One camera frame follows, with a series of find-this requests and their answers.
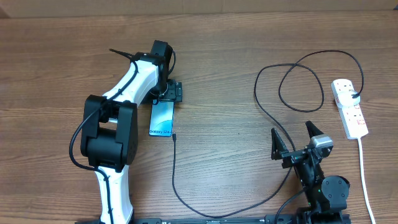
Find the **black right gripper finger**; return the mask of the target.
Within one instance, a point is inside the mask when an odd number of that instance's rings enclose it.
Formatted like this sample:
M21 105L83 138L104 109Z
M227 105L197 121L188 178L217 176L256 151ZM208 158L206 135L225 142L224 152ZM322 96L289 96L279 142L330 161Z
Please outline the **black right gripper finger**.
M315 136L321 136L324 132L320 131L311 121L306 121L305 125L307 127L308 135L310 138Z
M272 137L272 149L271 149L271 159L279 160L283 158L283 155L288 153L289 150L287 146L283 142L279 133L275 128L271 129L271 137Z

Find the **blue Galaxy smartphone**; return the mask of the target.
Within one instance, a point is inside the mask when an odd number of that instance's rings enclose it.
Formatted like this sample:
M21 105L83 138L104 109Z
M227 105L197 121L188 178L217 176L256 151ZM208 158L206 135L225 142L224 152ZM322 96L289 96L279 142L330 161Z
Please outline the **blue Galaxy smartphone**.
M171 137L174 120L174 102L158 102L152 105L149 135Z

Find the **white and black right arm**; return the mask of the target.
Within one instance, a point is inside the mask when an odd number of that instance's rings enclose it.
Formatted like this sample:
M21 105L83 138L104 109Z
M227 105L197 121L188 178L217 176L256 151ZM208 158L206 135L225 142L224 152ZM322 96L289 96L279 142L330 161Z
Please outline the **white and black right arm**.
M339 175L324 176L320 165L330 155L333 140L311 121L305 124L310 142L298 151L289 151L279 133L271 129L271 159L281 160L283 168L295 169L302 190L282 204L275 215L265 219L271 223L350 223L349 215L343 214L347 208L349 181ZM298 208L293 215L282 215L283 209L302 194L308 206Z

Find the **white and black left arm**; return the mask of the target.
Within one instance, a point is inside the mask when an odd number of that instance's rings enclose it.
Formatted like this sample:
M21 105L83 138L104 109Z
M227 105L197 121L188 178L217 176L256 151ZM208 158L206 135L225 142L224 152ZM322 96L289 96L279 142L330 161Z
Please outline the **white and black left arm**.
M101 194L102 213L96 223L133 223L134 209L129 197L129 166L138 145L138 107L152 105L153 118L172 114L174 104L183 100L180 82L169 78L175 66L175 52L156 40L149 53L130 54L130 67L110 91L90 95L84 106L80 151L95 172Z

